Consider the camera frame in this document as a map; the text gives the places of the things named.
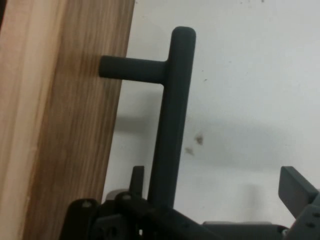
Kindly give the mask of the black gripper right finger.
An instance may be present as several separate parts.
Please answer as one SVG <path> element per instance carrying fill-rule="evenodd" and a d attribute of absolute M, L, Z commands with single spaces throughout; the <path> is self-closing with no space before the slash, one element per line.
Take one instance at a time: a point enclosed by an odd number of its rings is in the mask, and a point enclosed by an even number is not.
<path fill-rule="evenodd" d="M 320 238 L 320 191 L 294 167 L 280 169 L 278 196 L 295 218 L 285 240 Z"/>

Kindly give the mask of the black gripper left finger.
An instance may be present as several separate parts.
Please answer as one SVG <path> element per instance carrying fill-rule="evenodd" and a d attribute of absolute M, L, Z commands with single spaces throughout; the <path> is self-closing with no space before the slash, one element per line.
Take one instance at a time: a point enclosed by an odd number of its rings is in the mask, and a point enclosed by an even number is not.
<path fill-rule="evenodd" d="M 209 231 L 172 208 L 157 208 L 142 198 L 143 166 L 132 170 L 129 190 L 103 204 L 92 198 L 73 201 L 61 240 L 207 240 Z"/>

